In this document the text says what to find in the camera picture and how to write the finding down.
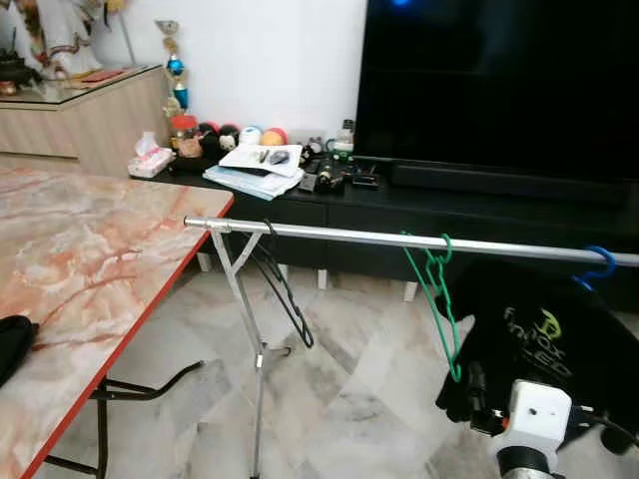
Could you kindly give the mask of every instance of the metal rod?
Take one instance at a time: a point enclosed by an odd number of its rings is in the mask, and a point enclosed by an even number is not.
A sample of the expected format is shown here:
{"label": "metal rod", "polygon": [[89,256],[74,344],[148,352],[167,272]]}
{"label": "metal rod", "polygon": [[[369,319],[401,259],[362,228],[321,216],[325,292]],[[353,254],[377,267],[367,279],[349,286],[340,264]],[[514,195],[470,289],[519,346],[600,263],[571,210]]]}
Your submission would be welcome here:
{"label": "metal rod", "polygon": [[264,374],[266,344],[262,344],[262,351],[256,355],[256,422],[253,436],[253,464],[251,465],[251,479],[260,477],[260,449],[262,447],[262,412],[264,409]]}
{"label": "metal rod", "polygon": [[127,44],[127,50],[129,50],[129,56],[131,57],[131,65],[137,65],[136,56],[133,54],[133,46],[131,45],[131,37],[129,37],[129,29],[124,22],[124,16],[122,11],[118,12],[118,20],[120,20],[120,26],[122,27],[122,33],[124,35],[124,41]]}
{"label": "metal rod", "polygon": [[231,287],[233,296],[235,297],[238,305],[241,308],[242,319],[244,320],[244,326],[249,335],[249,339],[251,340],[251,345],[253,346],[254,352],[258,354],[262,351],[262,338],[260,336],[260,330],[256,325],[256,319],[253,316],[253,311],[251,310],[251,306],[249,305],[247,294],[244,291],[242,281],[237,276],[237,272],[233,271],[233,264],[231,263],[229,252],[227,251],[227,247],[220,232],[213,231],[212,237],[213,244],[218,251],[218,255],[220,256],[220,262],[222,263],[222,268],[224,269],[224,273],[227,276],[227,281],[229,282],[229,286]]}
{"label": "metal rod", "polygon": [[91,399],[97,399],[99,401],[152,401],[153,399],[157,399],[169,392],[169,390],[185,375],[191,371],[200,369],[202,366],[204,366],[204,361],[194,362],[190,366],[187,366],[176,373],[176,375],[169,379],[169,381],[167,381],[167,383],[159,389],[141,386],[139,384],[132,384],[130,382],[106,379],[105,384],[107,386],[117,387],[119,389],[129,389],[130,391],[137,392],[107,390],[106,387],[102,389],[98,388],[93,392],[93,394],[91,394]]}
{"label": "metal rod", "polygon": [[88,466],[86,464],[81,464],[76,461],[70,461],[69,459],[64,459],[58,456],[47,456],[44,460],[47,464],[51,464],[52,466],[62,467],[64,469],[69,469],[71,471],[81,472],[82,474],[87,474],[89,476],[98,475],[98,469],[92,466]]}
{"label": "metal rod", "polygon": [[[106,378],[102,379],[98,386],[99,391],[107,390]],[[107,477],[107,466],[109,464],[109,429],[107,417],[107,401],[98,399],[98,470],[96,479]]]}
{"label": "metal rod", "polygon": [[261,237],[262,235],[259,233],[253,233],[251,235],[251,237],[247,241],[246,246],[244,246],[244,249],[240,253],[240,256],[238,256],[236,262],[233,263],[233,274],[237,274],[242,266],[244,266],[244,263],[247,262],[247,259],[249,259],[249,256],[251,256],[251,253],[256,248],[256,245],[258,244],[258,241]]}
{"label": "metal rod", "polygon": [[[185,217],[184,223],[189,227],[204,228],[220,233],[247,232],[268,235],[271,232],[267,225],[260,222],[245,222],[221,218]],[[385,246],[446,249],[446,242],[442,238],[437,237],[393,235],[387,233],[338,230],[333,228],[281,225],[276,223],[273,223],[272,226],[274,231],[282,237],[358,242]],[[468,239],[453,239],[451,245],[454,251],[481,252],[486,254],[502,254],[507,256],[535,257],[539,259],[556,259],[564,261],[595,263],[606,262],[606,259],[601,254],[587,249],[537,246],[533,244],[515,244],[510,242],[475,241]],[[639,254],[628,252],[613,252],[613,254],[618,266],[639,267]]]}

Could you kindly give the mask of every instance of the red table edge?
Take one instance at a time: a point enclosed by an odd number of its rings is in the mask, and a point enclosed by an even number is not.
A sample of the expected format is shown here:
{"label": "red table edge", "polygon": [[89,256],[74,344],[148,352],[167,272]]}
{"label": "red table edge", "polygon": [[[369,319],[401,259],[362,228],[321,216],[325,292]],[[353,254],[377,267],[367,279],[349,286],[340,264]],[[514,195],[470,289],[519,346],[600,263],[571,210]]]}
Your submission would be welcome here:
{"label": "red table edge", "polygon": [[[233,205],[234,201],[235,201],[235,197],[231,195],[227,204],[218,213],[217,218],[224,217],[229,211],[229,209],[231,208],[231,206]],[[85,403],[87,402],[87,400],[89,399],[89,396],[91,396],[93,391],[96,390],[102,378],[107,374],[107,372],[109,372],[109,369],[111,369],[111,367],[116,362],[118,357],[120,357],[120,355],[123,353],[125,348],[129,345],[133,337],[136,335],[140,327],[142,327],[142,325],[146,322],[147,318],[158,306],[160,301],[164,299],[164,296],[166,296],[169,290],[171,290],[175,282],[178,280],[178,278],[182,274],[182,271],[184,271],[184,268],[187,267],[187,264],[189,264],[189,262],[191,262],[191,259],[193,259],[193,256],[196,255],[196,253],[200,250],[200,248],[206,242],[206,240],[209,239],[210,235],[211,234],[208,231],[202,233],[202,237],[198,240],[196,245],[193,246],[191,251],[189,251],[189,253],[184,257],[182,262],[178,265],[178,267],[173,272],[173,274],[171,274],[171,276],[169,277],[165,285],[162,287],[162,289],[160,289],[158,294],[156,294],[156,297],[153,298],[153,300],[149,303],[149,305],[144,310],[144,312],[140,315],[140,317],[135,322],[135,324],[131,327],[129,332],[122,338],[122,341],[120,341],[120,344],[118,344],[118,346],[113,351],[111,356],[109,356],[109,358],[105,361],[105,363],[100,368],[100,370],[98,371],[96,376],[93,378],[93,380],[89,383],[89,385],[82,392],[82,394],[80,394],[80,397],[78,398],[78,400],[73,404],[73,406],[71,406],[71,409],[69,409],[69,412],[67,412],[67,414],[64,416],[62,421],[60,421],[60,423],[53,430],[53,432],[49,436],[49,439],[47,439],[47,441],[44,443],[42,448],[40,448],[40,452],[36,454],[36,456],[31,461],[31,464],[29,465],[27,470],[24,472],[24,474],[22,474],[21,479],[29,479],[33,477],[33,475],[36,472],[38,472],[38,469],[40,468],[40,466],[42,465],[46,457],[49,455],[49,452],[51,452],[51,449],[53,449],[53,446],[56,445],[56,443],[58,442],[62,434],[64,434],[64,432],[67,430],[67,427],[69,427],[71,422],[78,415],[78,413],[80,412],[80,409],[82,409],[82,407],[85,405]]]}

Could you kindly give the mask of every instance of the marble tabletop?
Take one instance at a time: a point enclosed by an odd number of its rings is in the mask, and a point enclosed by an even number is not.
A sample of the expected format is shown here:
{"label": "marble tabletop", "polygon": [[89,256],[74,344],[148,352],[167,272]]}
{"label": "marble tabletop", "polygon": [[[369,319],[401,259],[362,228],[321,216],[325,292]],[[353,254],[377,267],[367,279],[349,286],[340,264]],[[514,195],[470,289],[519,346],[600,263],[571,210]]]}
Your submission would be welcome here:
{"label": "marble tabletop", "polygon": [[207,239],[184,215],[222,216],[232,202],[210,189],[0,168],[0,317],[40,324],[0,387],[1,479],[36,472]]}

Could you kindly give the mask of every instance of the glass tabletop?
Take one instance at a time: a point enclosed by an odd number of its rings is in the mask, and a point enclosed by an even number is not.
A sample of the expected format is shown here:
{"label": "glass tabletop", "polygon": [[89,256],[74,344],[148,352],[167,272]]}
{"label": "glass tabletop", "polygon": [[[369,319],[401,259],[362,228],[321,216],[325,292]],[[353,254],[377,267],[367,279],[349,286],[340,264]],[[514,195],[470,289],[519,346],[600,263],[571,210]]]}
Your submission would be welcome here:
{"label": "glass tabletop", "polygon": [[45,80],[36,86],[18,89],[15,95],[0,95],[0,103],[34,103],[42,105],[61,105],[70,100],[82,97],[87,93],[116,84],[135,77],[149,70],[161,68],[160,65],[139,65],[135,67],[105,67],[104,72],[123,70],[119,75],[98,82],[86,82],[82,78],[73,80]]}

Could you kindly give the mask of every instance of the black tv cabinet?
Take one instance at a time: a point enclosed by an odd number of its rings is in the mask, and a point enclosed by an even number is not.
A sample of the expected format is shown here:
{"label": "black tv cabinet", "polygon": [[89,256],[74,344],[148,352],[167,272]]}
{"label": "black tv cabinet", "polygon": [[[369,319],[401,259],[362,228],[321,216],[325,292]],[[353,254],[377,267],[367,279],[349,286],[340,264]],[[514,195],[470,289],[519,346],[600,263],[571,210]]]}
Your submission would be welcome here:
{"label": "black tv cabinet", "polygon": [[[159,173],[154,182],[223,189],[197,175]],[[372,232],[438,236],[454,239],[519,242],[563,247],[599,244],[610,250],[639,252],[639,192],[635,188],[622,207],[561,203],[550,200],[393,187],[380,179],[378,190],[346,185],[343,194],[308,194],[293,189],[266,202],[235,192],[229,218]],[[243,239],[235,236],[239,247]],[[213,251],[213,245],[205,248]],[[462,271],[474,255],[457,253],[450,277]],[[586,264],[538,259],[511,259],[572,274]],[[278,261],[317,269],[351,271],[415,280],[399,248],[328,242],[315,239],[278,240]],[[639,269],[619,268],[598,290],[618,310],[638,311]]]}

